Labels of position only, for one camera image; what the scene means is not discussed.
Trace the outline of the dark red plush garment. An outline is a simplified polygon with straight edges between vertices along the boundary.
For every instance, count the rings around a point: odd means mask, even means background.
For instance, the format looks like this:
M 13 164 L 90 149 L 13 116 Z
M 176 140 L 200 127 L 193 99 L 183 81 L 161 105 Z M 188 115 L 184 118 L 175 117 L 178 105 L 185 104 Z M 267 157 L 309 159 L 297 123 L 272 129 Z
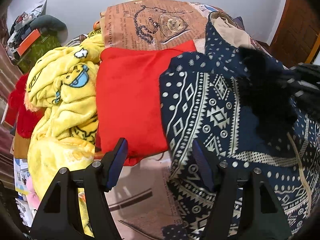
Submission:
M 43 109 L 32 112 L 25 107 L 24 96 L 28 75 L 28 73 L 22 75 L 17 81 L 14 90 L 10 93 L 5 119 L 8 124 L 16 124 L 17 133 L 25 139 L 31 138 L 35 126 L 44 116 Z

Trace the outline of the green patterned box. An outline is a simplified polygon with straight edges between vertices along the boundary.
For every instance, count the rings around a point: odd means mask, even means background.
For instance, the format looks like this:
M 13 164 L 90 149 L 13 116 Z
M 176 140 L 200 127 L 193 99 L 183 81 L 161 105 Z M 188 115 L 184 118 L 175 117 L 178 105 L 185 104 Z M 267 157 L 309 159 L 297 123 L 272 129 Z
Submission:
M 56 32 L 41 34 L 40 37 L 24 52 L 17 65 L 23 74 L 29 72 L 37 60 L 48 51 L 60 47 Z

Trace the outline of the orange box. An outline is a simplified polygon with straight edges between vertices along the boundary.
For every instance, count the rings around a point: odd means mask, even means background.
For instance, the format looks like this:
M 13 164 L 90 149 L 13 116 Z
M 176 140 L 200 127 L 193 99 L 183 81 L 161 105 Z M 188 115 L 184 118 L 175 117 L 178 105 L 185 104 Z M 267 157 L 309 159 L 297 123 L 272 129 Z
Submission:
M 41 36 L 37 29 L 34 29 L 17 48 L 18 55 L 22 56 L 25 51 Z

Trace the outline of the brown wooden door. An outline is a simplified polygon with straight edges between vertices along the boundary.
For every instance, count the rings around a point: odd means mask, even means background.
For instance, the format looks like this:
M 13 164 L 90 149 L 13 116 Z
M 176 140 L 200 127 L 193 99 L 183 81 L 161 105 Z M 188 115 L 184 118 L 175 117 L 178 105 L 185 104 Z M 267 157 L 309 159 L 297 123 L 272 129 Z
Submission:
M 318 16 L 306 0 L 286 0 L 270 54 L 290 68 L 313 62 L 318 52 Z

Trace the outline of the clutter pile of clothes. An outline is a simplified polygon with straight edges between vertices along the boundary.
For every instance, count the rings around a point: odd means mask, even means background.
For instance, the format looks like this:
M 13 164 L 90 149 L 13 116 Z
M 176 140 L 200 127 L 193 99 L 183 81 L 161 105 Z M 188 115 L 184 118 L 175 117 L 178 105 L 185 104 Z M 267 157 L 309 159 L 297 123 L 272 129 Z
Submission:
M 14 54 L 22 41 L 31 33 L 30 24 L 38 17 L 45 14 L 47 0 L 41 0 L 30 9 L 22 12 L 13 22 L 7 41 L 6 50 L 9 54 Z

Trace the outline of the newspaper print bed quilt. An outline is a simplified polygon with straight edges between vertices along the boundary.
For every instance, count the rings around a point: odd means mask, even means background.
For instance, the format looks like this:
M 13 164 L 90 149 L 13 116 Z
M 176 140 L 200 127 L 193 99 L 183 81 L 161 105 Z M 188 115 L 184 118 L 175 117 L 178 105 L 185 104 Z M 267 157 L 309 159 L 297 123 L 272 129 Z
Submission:
M 233 168 L 260 168 L 278 197 L 287 187 L 274 150 L 255 131 L 257 118 L 242 104 L 237 78 L 247 68 L 238 49 L 251 47 L 251 37 L 213 12 L 204 36 L 201 53 L 193 41 L 165 50 L 107 48 L 97 77 L 101 149 L 126 138 L 129 166 L 169 151 L 167 186 L 193 239 L 214 201 L 191 153 L 195 139 Z

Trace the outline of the navy patterned hooded sweater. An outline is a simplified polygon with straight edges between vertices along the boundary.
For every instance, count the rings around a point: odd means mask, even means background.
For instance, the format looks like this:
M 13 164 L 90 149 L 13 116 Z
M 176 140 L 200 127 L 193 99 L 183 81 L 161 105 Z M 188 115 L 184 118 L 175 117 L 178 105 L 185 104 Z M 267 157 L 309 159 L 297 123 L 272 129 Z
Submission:
M 190 239 L 319 239 L 319 67 L 226 42 L 160 76 L 169 189 Z

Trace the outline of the yellow cartoon fleece blanket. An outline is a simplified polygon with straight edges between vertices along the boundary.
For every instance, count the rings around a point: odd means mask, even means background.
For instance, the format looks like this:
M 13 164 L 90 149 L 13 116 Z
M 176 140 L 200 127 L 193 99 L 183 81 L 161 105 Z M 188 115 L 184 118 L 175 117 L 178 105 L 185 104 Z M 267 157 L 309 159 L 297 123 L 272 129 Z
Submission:
M 94 161 L 96 78 L 103 49 L 101 32 L 92 31 L 77 46 L 48 51 L 29 72 L 25 107 L 32 112 L 44 109 L 27 153 L 40 199 L 60 168 L 81 170 Z

